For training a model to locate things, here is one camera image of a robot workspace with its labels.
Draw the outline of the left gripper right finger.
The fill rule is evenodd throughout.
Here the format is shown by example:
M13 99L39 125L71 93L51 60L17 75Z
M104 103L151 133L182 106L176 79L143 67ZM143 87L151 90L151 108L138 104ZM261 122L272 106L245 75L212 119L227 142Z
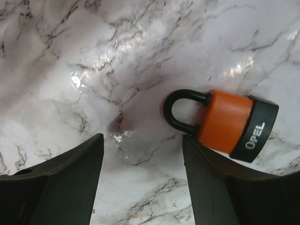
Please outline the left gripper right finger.
M182 150L198 225L297 225L300 174L277 176L238 164L184 135Z

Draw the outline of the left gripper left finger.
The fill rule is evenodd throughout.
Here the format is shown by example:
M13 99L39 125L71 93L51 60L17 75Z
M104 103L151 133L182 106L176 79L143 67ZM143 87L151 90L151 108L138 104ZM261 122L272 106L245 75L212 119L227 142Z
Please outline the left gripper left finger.
M0 177L2 225L88 225L104 157L104 136Z

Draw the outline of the orange black padlock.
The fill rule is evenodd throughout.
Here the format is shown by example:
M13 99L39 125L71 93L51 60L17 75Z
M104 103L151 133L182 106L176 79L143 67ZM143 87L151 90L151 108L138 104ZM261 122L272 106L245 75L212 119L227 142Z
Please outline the orange black padlock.
M172 108L180 99L202 104L199 123L190 125L174 117ZM176 90L163 104L164 118L171 127L196 137L207 148L248 163L255 160L266 144L278 111L279 106L266 99L220 90Z

